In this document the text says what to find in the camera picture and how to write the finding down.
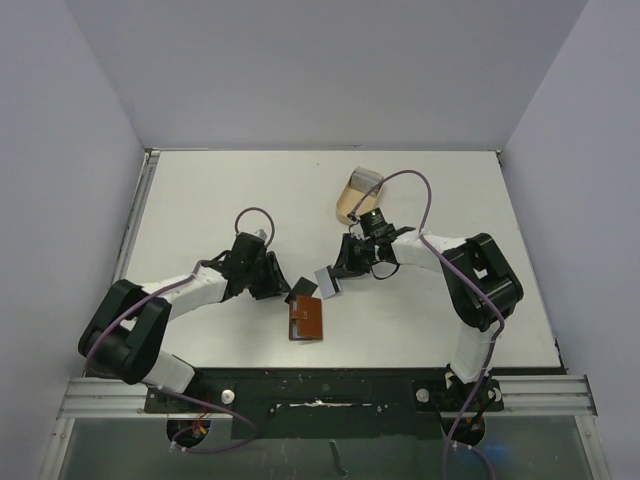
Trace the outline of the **silver striped credit card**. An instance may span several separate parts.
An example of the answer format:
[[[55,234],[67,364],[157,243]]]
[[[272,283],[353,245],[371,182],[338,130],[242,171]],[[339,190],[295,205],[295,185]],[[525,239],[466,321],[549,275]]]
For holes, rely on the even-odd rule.
[[[325,266],[314,272],[316,284],[324,300],[332,298],[341,292],[339,280],[333,276],[330,266]]]

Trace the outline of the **brown leather card holder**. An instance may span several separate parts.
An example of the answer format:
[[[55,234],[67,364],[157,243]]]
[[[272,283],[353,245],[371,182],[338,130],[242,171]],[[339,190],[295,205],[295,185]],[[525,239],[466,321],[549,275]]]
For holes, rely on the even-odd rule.
[[[289,303],[289,340],[321,341],[323,310],[320,298],[297,295]]]

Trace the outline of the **black credit card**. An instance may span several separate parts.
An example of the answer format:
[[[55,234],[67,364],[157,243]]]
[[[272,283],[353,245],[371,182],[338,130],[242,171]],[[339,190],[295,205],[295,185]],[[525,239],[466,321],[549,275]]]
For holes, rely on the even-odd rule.
[[[315,282],[306,277],[300,277],[286,296],[285,302],[289,304],[296,300],[298,296],[312,297],[317,288],[318,285]]]

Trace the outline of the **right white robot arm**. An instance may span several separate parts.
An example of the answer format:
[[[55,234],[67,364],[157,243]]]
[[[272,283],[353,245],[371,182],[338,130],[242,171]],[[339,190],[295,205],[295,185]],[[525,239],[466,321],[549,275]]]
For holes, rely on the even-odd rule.
[[[414,227],[395,227],[375,209],[359,218],[359,235],[345,233],[329,278],[371,274],[379,264],[419,267],[443,275],[451,304],[462,327],[445,384],[448,402],[469,408],[481,396],[478,379],[488,370],[496,339],[506,319],[523,299],[524,290],[495,240],[486,233],[469,238],[426,234]]]

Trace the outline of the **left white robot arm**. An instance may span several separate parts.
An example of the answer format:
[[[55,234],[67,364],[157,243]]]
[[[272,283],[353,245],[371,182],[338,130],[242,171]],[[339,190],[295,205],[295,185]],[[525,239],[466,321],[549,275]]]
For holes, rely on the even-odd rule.
[[[143,285],[126,279],[113,283],[81,335],[78,351],[88,364],[129,385],[168,389],[168,399],[190,411],[202,402],[204,387],[195,367],[161,349],[167,325],[244,292],[263,300],[290,291],[266,241],[239,233],[231,249],[199,260],[185,276]]]

